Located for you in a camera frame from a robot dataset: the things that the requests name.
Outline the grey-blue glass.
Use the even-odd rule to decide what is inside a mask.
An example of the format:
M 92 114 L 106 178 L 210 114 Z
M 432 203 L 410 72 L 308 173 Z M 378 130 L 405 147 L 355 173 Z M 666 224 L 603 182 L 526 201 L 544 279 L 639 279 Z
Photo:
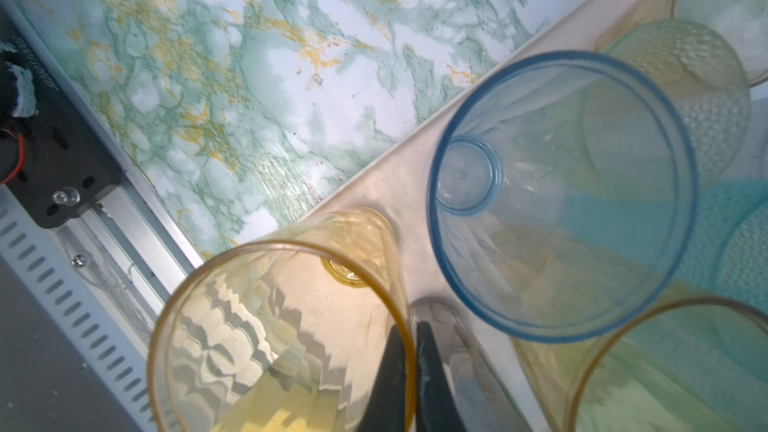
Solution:
M 664 92 L 621 60 L 563 50 L 501 69 L 459 105 L 432 159 L 426 222 L 471 312 L 568 343 L 661 293 L 697 199 L 692 144 Z

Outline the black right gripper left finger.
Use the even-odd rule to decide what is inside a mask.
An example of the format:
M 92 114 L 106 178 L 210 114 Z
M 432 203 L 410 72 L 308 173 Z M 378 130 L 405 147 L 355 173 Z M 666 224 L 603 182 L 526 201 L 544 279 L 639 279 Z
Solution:
M 358 432 L 405 431 L 405 348 L 396 326 L 390 330 L 372 394 Z

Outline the pale green glass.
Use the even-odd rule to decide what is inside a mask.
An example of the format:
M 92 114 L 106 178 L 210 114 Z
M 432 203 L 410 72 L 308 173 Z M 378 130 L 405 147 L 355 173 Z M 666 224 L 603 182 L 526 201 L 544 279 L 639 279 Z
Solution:
M 702 23 L 659 19 L 606 31 L 593 50 L 634 67 L 666 94 L 690 137 L 700 185 L 713 186 L 735 160 L 750 121 L 749 80 L 734 47 Z

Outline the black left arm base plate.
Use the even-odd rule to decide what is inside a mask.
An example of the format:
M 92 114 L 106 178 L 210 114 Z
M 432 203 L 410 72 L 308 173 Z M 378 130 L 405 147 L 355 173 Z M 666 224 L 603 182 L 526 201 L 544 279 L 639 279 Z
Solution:
M 38 226 L 56 228 L 114 190 L 122 170 L 6 13 L 2 42 L 32 71 L 38 113 L 1 124 L 1 184 Z

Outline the small amber glass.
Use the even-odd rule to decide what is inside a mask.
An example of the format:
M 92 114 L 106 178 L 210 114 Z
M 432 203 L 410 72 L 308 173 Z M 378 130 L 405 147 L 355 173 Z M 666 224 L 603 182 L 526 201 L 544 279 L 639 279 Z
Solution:
M 752 87 L 767 81 L 767 0 L 638 0 L 593 48 L 602 49 L 642 24 L 670 18 L 714 29 L 737 52 Z

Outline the grey glass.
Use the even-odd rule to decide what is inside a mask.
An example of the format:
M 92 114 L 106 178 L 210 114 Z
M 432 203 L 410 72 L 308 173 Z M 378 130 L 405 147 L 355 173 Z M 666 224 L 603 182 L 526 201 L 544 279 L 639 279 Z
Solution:
M 410 312 L 416 340 L 419 322 L 431 326 L 465 431 L 531 429 L 485 350 L 454 307 L 436 298 L 422 298 L 410 304 Z

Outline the tall teal glass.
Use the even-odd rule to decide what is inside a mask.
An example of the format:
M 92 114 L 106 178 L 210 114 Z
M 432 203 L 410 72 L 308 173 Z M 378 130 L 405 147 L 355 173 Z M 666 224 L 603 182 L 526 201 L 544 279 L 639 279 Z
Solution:
M 767 182 L 722 180 L 699 196 L 675 277 L 767 310 Z

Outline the yellow glass column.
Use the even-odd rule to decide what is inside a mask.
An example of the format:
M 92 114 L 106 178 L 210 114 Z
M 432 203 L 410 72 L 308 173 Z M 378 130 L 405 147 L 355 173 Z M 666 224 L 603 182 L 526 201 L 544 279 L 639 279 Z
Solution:
M 555 431 L 767 428 L 767 316 L 730 298 L 669 301 L 580 342 L 513 345 Z

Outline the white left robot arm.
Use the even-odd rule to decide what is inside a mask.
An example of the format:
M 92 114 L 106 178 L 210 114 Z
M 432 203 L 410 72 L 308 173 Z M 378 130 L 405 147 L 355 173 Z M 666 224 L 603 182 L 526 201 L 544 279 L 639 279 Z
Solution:
M 28 119 L 38 113 L 34 75 L 20 52 L 1 43 L 1 124 Z

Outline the tall amber glass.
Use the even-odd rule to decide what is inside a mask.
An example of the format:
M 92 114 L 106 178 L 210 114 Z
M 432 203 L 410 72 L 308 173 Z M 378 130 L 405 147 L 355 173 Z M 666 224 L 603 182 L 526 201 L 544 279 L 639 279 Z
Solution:
M 174 291 L 150 342 L 161 431 L 357 431 L 390 330 L 405 348 L 405 431 L 417 358 L 394 230 L 353 207 L 211 258 Z

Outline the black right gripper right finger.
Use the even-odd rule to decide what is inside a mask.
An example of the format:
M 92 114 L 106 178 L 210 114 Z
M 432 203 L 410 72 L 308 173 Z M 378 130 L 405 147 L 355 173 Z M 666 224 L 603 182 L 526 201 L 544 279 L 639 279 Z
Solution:
M 418 432 L 464 432 L 466 430 L 443 369 L 431 326 L 419 322 L 417 335 L 417 409 Z

